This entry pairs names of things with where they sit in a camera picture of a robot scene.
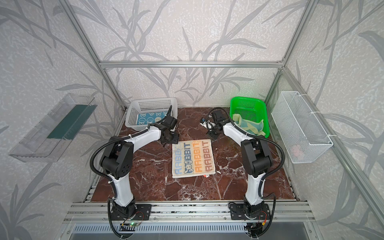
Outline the blue bunny pattern towel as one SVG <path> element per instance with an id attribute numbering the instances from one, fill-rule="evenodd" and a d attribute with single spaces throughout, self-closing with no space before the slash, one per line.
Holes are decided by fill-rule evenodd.
<path id="1" fill-rule="evenodd" d="M 159 122 L 167 115 L 167 112 L 151 112 L 138 114 L 137 125 L 148 125 Z"/>

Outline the beige towel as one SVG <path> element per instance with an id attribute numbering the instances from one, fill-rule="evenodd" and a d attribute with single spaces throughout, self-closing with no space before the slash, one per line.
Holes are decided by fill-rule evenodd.
<path id="1" fill-rule="evenodd" d="M 210 176 L 216 173 L 211 140 L 180 141 L 172 146 L 172 151 L 174 179 Z"/>

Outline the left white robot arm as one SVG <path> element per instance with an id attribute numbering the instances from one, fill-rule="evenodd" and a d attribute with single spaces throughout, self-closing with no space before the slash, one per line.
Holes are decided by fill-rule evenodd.
<path id="1" fill-rule="evenodd" d="M 123 138 L 112 137 L 104 150 L 100 166 L 106 172 L 106 178 L 114 192 L 112 211 L 124 219 L 135 215 L 136 200 L 131 191 L 129 172 L 133 167 L 135 151 L 155 142 L 177 144 L 179 134 L 174 132 L 177 119 L 165 116 L 159 122 L 149 124 L 143 131 Z"/>

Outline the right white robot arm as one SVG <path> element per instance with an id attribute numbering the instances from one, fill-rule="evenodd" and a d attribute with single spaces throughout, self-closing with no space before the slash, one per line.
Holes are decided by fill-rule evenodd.
<path id="1" fill-rule="evenodd" d="M 265 175 L 272 166 L 271 152 L 264 137 L 254 136 L 235 123 L 223 108 L 213 108 L 207 114 L 212 121 L 203 124 L 208 129 L 207 135 L 216 140 L 220 134 L 231 138 L 240 147 L 243 167 L 248 174 L 248 187 L 244 198 L 244 215 L 255 219 L 265 206 L 263 197 Z"/>

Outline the white plastic perforated basket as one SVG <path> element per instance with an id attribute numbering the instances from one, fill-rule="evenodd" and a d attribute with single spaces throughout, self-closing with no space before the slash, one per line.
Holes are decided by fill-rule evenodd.
<path id="1" fill-rule="evenodd" d="M 178 103 L 176 98 L 155 98 L 135 100 L 128 108 L 125 126 L 134 131 L 142 131 L 148 124 L 163 119 L 170 106 L 171 116 L 175 119 L 178 116 Z"/>

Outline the green plastic basket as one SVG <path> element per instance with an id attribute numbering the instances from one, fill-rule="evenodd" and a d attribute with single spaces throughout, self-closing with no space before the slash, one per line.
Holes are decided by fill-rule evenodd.
<path id="1" fill-rule="evenodd" d="M 240 115 L 243 120 L 257 124 L 263 123 L 263 129 L 260 132 L 263 131 L 266 138 L 270 136 L 267 106 L 264 101 L 256 98 L 234 97 L 231 99 L 230 117 L 232 118 L 234 114 Z"/>

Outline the pale green towel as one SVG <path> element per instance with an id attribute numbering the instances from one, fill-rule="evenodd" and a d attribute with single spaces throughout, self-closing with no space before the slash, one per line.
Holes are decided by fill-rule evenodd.
<path id="1" fill-rule="evenodd" d="M 245 120 L 242 118 L 240 114 L 233 114 L 232 117 L 233 121 L 244 131 L 254 134 L 256 136 L 266 136 L 266 133 L 264 132 L 264 121 L 261 120 L 260 122 L 253 122 L 249 120 Z"/>

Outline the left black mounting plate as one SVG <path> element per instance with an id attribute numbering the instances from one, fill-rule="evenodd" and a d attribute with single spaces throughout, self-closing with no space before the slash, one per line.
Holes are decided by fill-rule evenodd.
<path id="1" fill-rule="evenodd" d="M 148 221 L 152 210 L 151 204 L 137 204 L 135 209 L 122 209 L 118 205 L 113 205 L 111 208 L 112 221 Z"/>

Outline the black mounting plate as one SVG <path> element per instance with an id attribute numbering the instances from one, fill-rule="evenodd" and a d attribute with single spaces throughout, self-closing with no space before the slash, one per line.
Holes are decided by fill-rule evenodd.
<path id="1" fill-rule="evenodd" d="M 111 208 L 112 221 L 148 221 L 152 210 L 151 204 L 137 204 L 135 209 L 122 209 L 118 205 L 113 205 Z"/>
<path id="2" fill-rule="evenodd" d="M 256 205 L 255 210 L 247 207 L 244 203 L 229 202 L 231 220 L 262 220 L 267 221 L 271 218 L 271 211 L 268 204 L 261 203 Z"/>

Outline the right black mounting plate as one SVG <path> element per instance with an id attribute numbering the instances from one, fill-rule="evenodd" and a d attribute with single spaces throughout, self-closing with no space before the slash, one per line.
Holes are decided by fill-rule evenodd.
<path id="1" fill-rule="evenodd" d="M 244 203 L 229 202 L 231 220 L 262 220 L 267 221 L 271 218 L 271 211 L 268 204 L 261 203 L 256 205 L 255 210 L 247 207 Z"/>

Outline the left circuit board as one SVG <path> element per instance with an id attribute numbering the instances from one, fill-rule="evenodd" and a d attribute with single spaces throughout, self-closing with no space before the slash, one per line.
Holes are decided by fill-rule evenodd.
<path id="1" fill-rule="evenodd" d="M 134 232 L 138 226 L 141 225 L 141 221 L 139 222 L 124 222 L 120 224 L 119 231 L 120 232 Z"/>

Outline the circuit board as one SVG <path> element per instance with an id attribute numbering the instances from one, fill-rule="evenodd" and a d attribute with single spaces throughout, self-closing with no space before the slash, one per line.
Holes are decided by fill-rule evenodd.
<path id="1" fill-rule="evenodd" d="M 258 239 L 262 236 L 267 230 L 268 226 L 265 227 L 265 223 L 247 223 L 244 226 L 244 230 L 248 237 L 251 239 Z"/>
<path id="2" fill-rule="evenodd" d="M 124 222 L 120 224 L 119 231 L 120 232 L 134 232 L 138 226 L 141 225 L 141 221 L 139 222 Z"/>

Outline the right circuit board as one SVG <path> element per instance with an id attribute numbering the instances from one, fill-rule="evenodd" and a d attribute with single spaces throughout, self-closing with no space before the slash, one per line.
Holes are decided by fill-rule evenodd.
<path id="1" fill-rule="evenodd" d="M 248 237 L 251 239 L 258 239 L 262 236 L 267 230 L 268 226 L 265 227 L 265 223 L 247 223 L 244 226 L 244 230 Z"/>

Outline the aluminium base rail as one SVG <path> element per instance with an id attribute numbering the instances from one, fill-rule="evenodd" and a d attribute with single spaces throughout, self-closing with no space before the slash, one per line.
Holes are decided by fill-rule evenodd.
<path id="1" fill-rule="evenodd" d="M 149 233 L 246 233 L 247 223 L 279 223 L 304 224 L 308 232 L 315 222 L 312 210 L 306 202 L 266 201 L 271 211 L 271 218 L 262 220 L 231 220 L 229 202 L 139 202 L 151 204 L 152 210 L 148 221 L 134 232 L 120 232 L 119 226 L 124 222 L 112 221 L 107 216 L 106 203 L 72 204 L 61 227 L 62 239 L 72 234 L 149 234 Z"/>

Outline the clear plastic wall tray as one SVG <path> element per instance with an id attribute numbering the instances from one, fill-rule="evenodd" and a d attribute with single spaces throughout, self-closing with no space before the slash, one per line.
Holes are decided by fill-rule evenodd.
<path id="1" fill-rule="evenodd" d="M 67 94 L 10 152 L 24 163 L 55 163 L 97 105 L 95 97 Z"/>

